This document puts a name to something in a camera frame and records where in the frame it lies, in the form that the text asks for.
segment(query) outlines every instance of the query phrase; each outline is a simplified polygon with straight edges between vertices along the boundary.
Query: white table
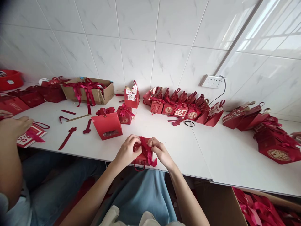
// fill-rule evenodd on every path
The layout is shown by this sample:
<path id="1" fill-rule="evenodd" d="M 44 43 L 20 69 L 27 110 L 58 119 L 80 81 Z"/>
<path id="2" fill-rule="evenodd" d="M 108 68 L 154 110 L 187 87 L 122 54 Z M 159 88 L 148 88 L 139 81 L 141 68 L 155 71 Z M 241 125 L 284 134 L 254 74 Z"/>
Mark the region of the white table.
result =
<path id="1" fill-rule="evenodd" d="M 123 96 L 114 96 L 105 107 L 114 107 L 117 110 L 118 106 L 122 105 L 118 101 L 123 98 Z M 100 139 L 93 123 L 90 126 L 90 133 L 83 134 L 83 130 L 86 129 L 88 120 L 91 118 L 90 116 L 71 122 L 66 122 L 66 120 L 62 119 L 63 123 L 60 123 L 59 116 L 72 119 L 87 114 L 86 103 L 82 103 L 79 108 L 76 107 L 77 105 L 77 102 L 70 100 L 61 101 L 57 104 L 45 102 L 14 117 L 19 118 L 26 115 L 33 118 L 34 121 L 50 126 L 50 129 L 46 130 L 47 134 L 43 136 L 46 142 L 35 142 L 31 145 L 34 148 L 111 162 L 130 134 L 143 137 L 156 137 L 164 143 L 171 157 L 184 175 L 211 179 L 191 127 L 186 126 L 184 123 L 174 127 L 171 122 L 167 122 L 167 120 L 176 118 L 159 114 L 152 115 L 150 107 L 144 105 L 141 101 L 139 107 L 133 109 L 137 112 L 137 116 L 132 120 L 131 125 L 122 125 L 123 135 L 103 141 Z M 96 116 L 95 113 L 101 107 L 104 106 L 96 105 L 95 107 L 91 107 L 92 116 Z M 75 112 L 76 115 L 71 115 L 61 110 Z M 59 151 L 58 148 L 68 135 L 68 130 L 71 127 L 77 127 L 77 130 L 73 132 L 64 148 Z M 158 161 L 155 169 L 167 171 L 160 161 Z"/>
<path id="2" fill-rule="evenodd" d="M 301 131 L 301 123 L 279 123 L 288 133 Z M 280 165 L 267 158 L 258 152 L 253 132 L 232 130 L 221 120 L 215 127 L 198 124 L 193 131 L 214 183 L 301 196 L 301 161 Z"/>

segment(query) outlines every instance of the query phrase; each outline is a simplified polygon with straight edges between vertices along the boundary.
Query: cardboard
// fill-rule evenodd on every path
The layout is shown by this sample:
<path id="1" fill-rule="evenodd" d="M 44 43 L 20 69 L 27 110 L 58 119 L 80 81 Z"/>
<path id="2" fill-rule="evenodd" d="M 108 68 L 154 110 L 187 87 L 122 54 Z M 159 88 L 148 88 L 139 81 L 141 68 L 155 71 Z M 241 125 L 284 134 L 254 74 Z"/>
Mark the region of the cardboard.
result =
<path id="1" fill-rule="evenodd" d="M 248 226 L 232 187 L 204 181 L 196 184 L 195 190 L 197 200 L 211 226 Z M 301 205 L 283 198 L 250 189 L 241 190 L 267 197 L 274 205 L 301 212 Z"/>
<path id="2" fill-rule="evenodd" d="M 68 83 L 77 83 L 77 82 L 84 82 L 86 78 L 84 79 L 80 79 L 80 78 L 75 78 L 72 79 L 68 82 L 65 82 L 65 84 Z M 99 84 L 104 84 L 106 85 L 106 88 L 103 90 L 103 95 L 101 93 L 100 89 L 92 89 L 92 93 L 93 93 L 93 97 L 95 100 L 95 103 L 98 105 L 106 105 L 109 100 L 112 99 L 112 97 L 115 95 L 114 94 L 114 85 L 113 82 L 109 81 L 109 80 L 103 80 L 103 79 L 96 79 L 96 78 L 90 78 L 92 82 L 98 82 Z M 61 85 L 62 90 L 64 91 L 64 94 L 66 96 L 67 99 L 72 100 L 72 101 L 76 101 L 78 102 L 78 99 L 76 98 L 74 91 L 73 91 L 73 87 L 64 87 L 63 85 Z M 87 102 L 87 96 L 86 96 L 86 92 L 84 88 L 80 88 L 81 91 L 81 100 L 83 103 Z"/>

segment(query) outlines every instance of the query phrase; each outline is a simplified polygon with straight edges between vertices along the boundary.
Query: denim pants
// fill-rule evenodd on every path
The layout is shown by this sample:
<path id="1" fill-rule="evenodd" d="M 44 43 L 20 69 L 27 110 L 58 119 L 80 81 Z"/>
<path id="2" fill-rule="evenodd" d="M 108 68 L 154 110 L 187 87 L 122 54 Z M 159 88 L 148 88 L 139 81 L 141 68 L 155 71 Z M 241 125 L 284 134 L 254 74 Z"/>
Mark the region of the denim pants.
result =
<path id="1" fill-rule="evenodd" d="M 76 197 L 83 182 L 90 176 L 101 175 L 106 169 L 104 162 L 82 158 L 55 178 L 40 185 L 63 156 L 60 153 L 41 151 L 22 163 L 23 178 L 30 196 L 32 226 L 53 225 Z"/>

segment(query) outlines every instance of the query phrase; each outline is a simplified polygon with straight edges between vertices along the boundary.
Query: hand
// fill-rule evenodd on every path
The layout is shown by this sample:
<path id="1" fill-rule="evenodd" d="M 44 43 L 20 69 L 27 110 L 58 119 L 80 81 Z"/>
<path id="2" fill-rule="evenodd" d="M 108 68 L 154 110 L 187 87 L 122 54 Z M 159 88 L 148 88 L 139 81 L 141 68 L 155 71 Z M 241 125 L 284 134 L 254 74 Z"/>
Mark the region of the hand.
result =
<path id="1" fill-rule="evenodd" d="M 5 139 L 16 141 L 18 137 L 24 134 L 31 126 L 34 120 L 28 116 L 23 116 L 19 119 L 6 118 L 0 121 L 0 134 L 4 135 Z"/>
<path id="2" fill-rule="evenodd" d="M 142 153 L 142 146 L 140 146 L 137 151 L 133 151 L 133 147 L 136 142 L 141 143 L 140 138 L 133 134 L 130 135 L 125 140 L 115 159 L 113 160 L 112 163 L 115 164 L 116 167 L 120 169 L 120 171 L 128 166 L 132 161 L 135 160 L 135 158 L 138 157 L 138 155 Z"/>
<path id="3" fill-rule="evenodd" d="M 151 150 L 158 156 L 158 159 L 168 171 L 172 170 L 176 166 L 163 143 L 153 137 L 147 141 L 147 145 L 152 147 Z"/>
<path id="4" fill-rule="evenodd" d="M 13 114 L 8 112 L 8 111 L 3 111 L 3 110 L 0 110 L 0 118 L 11 118 L 13 117 Z"/>

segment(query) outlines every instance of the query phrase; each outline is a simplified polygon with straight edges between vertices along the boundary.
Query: white tiled wall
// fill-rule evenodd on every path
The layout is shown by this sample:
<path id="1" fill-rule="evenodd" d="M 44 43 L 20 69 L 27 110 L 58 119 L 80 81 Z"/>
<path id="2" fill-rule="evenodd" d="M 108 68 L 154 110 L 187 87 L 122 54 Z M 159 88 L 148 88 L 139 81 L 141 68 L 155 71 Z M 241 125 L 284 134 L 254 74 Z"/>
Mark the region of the white tiled wall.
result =
<path id="1" fill-rule="evenodd" d="M 301 3 L 267 0 L 221 73 L 225 106 L 264 101 L 273 113 L 301 121 Z M 123 91 L 136 80 L 204 93 L 257 0 L 13 0 L 1 18 L 0 64 L 24 80 L 63 75 L 112 80 Z"/>

